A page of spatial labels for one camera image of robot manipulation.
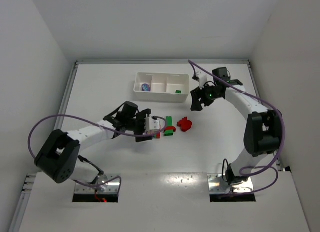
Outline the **green red lego bricks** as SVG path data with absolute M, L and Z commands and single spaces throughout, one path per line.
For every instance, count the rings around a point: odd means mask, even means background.
M 161 131 L 159 130 L 159 131 L 157 131 L 157 134 L 154 135 L 154 138 L 160 139 L 161 138 L 160 136 L 161 136 Z

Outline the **purple flower lego brick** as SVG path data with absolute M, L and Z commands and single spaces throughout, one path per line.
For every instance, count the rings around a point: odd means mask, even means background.
M 148 83 L 143 83 L 141 85 L 141 89 L 142 89 L 142 91 L 151 91 L 151 87 Z

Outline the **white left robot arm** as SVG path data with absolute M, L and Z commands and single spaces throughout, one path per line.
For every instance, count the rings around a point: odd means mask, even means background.
M 125 101 L 101 121 L 87 127 L 64 132 L 54 130 L 34 158 L 35 165 L 56 183 L 72 179 L 81 185 L 97 188 L 105 184 L 104 171 L 81 153 L 120 135 L 134 137 L 136 142 L 152 140 L 161 128 L 150 109 L 139 110 L 137 104 Z

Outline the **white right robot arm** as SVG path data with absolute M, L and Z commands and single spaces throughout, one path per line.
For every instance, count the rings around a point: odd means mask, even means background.
M 245 94 L 243 83 L 238 79 L 225 79 L 225 82 L 240 89 L 241 92 L 226 86 L 219 80 L 210 81 L 206 76 L 192 77 L 199 86 L 191 90 L 191 110 L 201 111 L 203 106 L 211 105 L 216 99 L 224 98 L 242 114 L 246 120 L 244 131 L 244 149 L 237 159 L 227 165 L 225 182 L 233 185 L 246 181 L 248 174 L 267 157 L 279 149 L 282 140 L 282 128 L 279 115 L 268 109 L 256 99 Z

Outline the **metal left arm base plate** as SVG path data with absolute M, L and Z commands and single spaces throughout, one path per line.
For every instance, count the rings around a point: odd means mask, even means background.
M 103 174 L 99 175 L 95 183 L 84 186 L 76 183 L 74 187 L 74 194 L 94 195 L 116 195 L 119 193 L 122 185 L 122 177 L 119 174 Z

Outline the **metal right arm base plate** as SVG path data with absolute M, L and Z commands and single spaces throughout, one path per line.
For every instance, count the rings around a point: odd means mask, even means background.
M 210 195 L 224 195 L 224 194 L 241 194 L 249 193 L 254 190 L 254 185 L 249 177 L 246 181 L 228 185 L 222 178 L 221 173 L 207 174 L 209 194 Z

